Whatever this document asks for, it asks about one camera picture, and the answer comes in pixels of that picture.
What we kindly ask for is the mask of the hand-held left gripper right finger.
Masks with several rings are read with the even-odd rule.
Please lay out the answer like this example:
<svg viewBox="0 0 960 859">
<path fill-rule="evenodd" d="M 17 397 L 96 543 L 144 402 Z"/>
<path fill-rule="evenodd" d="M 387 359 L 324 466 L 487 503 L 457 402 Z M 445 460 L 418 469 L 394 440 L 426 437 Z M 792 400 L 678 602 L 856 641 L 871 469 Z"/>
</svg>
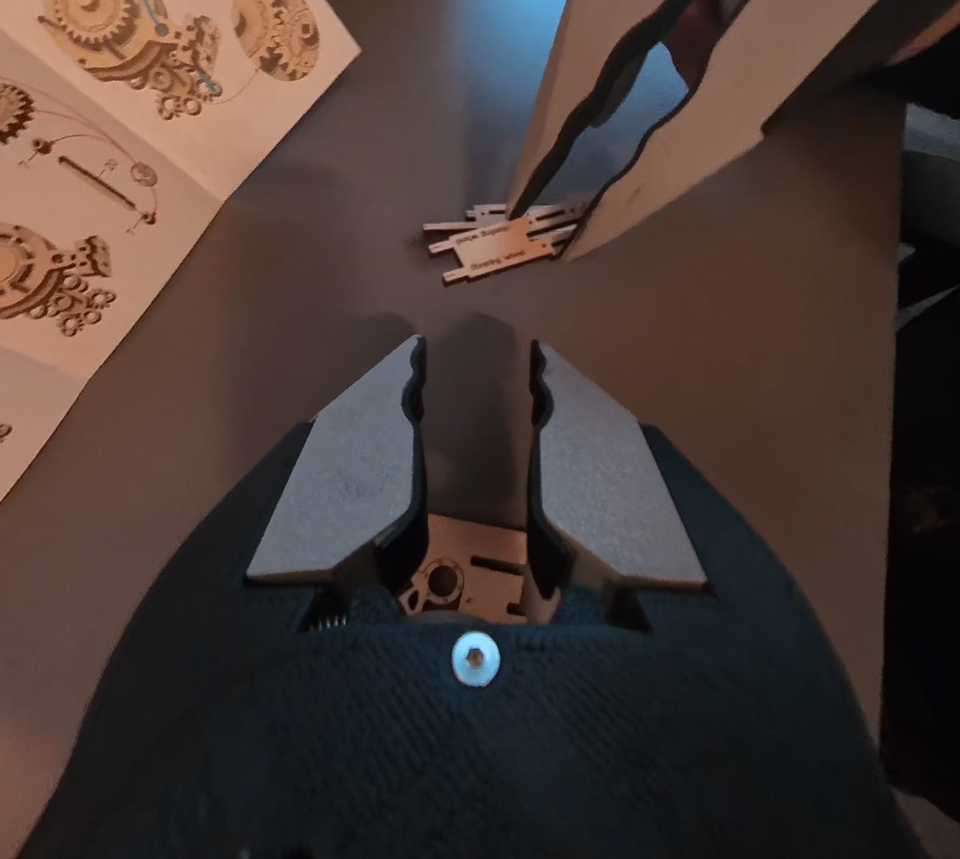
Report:
<svg viewBox="0 0 960 859">
<path fill-rule="evenodd" d="M 641 422 L 551 346 L 531 344 L 527 560 L 538 595 L 702 592 L 708 577 Z"/>
</svg>

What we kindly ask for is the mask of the person's right hand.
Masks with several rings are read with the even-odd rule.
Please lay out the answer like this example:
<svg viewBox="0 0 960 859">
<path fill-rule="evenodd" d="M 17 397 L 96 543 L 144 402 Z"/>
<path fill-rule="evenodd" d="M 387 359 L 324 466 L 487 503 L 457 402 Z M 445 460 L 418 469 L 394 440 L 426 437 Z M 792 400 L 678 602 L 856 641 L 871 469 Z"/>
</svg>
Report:
<svg viewBox="0 0 960 859">
<path fill-rule="evenodd" d="M 931 25 L 898 49 L 897 52 L 887 60 L 886 65 L 899 65 L 915 58 L 936 45 L 959 25 L 959 10 L 960 2 L 955 1 L 954 4 Z"/>
</svg>

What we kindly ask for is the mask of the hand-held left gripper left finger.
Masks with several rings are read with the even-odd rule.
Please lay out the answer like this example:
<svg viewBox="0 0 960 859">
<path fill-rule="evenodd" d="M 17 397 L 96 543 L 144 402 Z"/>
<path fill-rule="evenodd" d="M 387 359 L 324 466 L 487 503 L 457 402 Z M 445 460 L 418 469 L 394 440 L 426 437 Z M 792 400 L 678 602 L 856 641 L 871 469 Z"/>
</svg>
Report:
<svg viewBox="0 0 960 859">
<path fill-rule="evenodd" d="M 316 415 L 249 581 L 406 587 L 428 546 L 425 385 L 426 340 L 412 336 Z"/>
</svg>

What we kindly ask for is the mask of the laser-cut wooden parts sheet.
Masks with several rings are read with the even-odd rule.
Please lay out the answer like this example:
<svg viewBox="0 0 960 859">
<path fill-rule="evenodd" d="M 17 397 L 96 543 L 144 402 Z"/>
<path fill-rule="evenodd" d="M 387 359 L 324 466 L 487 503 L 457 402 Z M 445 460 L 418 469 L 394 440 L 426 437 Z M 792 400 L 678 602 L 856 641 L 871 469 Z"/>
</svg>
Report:
<svg viewBox="0 0 960 859">
<path fill-rule="evenodd" d="M 398 593 L 402 613 L 460 613 L 494 625 L 524 625 L 524 531 L 429 513 L 428 546 Z"/>
</svg>

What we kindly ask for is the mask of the wooden part with long pin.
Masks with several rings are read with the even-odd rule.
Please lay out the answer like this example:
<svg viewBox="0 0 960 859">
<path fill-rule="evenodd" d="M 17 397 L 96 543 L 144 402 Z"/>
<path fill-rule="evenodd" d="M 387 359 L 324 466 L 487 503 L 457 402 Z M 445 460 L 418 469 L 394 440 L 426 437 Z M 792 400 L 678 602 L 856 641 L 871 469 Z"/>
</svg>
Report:
<svg viewBox="0 0 960 859">
<path fill-rule="evenodd" d="M 589 204 L 586 199 L 577 199 L 532 206 L 522 216 L 536 226 L 533 232 L 528 233 L 528 238 L 531 240 L 546 238 L 552 243 L 565 244 L 581 224 Z M 505 221 L 508 221 L 506 204 L 478 204 L 466 210 L 462 219 L 428 222 L 422 226 L 422 231 L 425 235 L 451 237 Z"/>
</svg>

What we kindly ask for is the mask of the wooden part with printed text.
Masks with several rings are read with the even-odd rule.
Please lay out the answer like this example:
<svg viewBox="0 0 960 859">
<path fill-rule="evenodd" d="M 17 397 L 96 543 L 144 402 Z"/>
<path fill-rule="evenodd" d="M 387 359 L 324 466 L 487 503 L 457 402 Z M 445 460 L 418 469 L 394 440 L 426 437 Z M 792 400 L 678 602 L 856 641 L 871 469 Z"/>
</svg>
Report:
<svg viewBox="0 0 960 859">
<path fill-rule="evenodd" d="M 476 282 L 518 267 L 552 260 L 563 253 L 581 226 L 580 223 L 566 243 L 546 238 L 531 240 L 528 233 L 537 227 L 522 216 L 430 242 L 427 245 L 429 255 L 450 256 L 456 264 L 443 273 L 443 285 Z"/>
</svg>

